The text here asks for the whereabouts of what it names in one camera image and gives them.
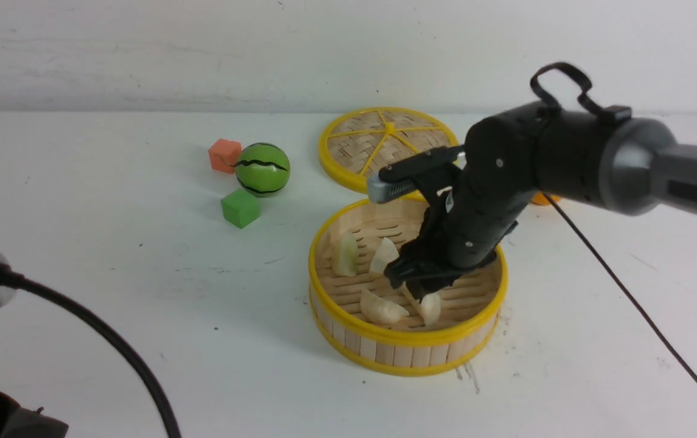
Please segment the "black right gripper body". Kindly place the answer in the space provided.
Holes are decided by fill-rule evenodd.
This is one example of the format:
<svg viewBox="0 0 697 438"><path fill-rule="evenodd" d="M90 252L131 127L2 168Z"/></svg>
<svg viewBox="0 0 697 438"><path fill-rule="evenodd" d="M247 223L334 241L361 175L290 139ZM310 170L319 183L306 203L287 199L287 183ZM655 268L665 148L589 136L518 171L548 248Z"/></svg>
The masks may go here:
<svg viewBox="0 0 697 438"><path fill-rule="evenodd" d="M491 264L496 246L516 226L520 197L479 196L470 186L438 194L426 189L428 207L417 238L399 250L384 276L415 299L453 286L456 280Z"/></svg>

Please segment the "grey right Piper robot arm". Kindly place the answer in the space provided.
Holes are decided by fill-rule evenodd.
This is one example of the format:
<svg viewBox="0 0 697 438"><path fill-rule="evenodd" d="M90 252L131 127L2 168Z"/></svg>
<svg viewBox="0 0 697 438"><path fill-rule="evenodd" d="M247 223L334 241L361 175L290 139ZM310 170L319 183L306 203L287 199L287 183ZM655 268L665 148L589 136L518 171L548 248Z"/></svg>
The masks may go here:
<svg viewBox="0 0 697 438"><path fill-rule="evenodd" d="M697 146L627 107L536 102L477 122L460 146L390 164L367 186L373 203L414 191L428 203L418 236L384 269L393 288L421 299L493 263L539 192L627 216L660 204L697 215Z"/></svg>

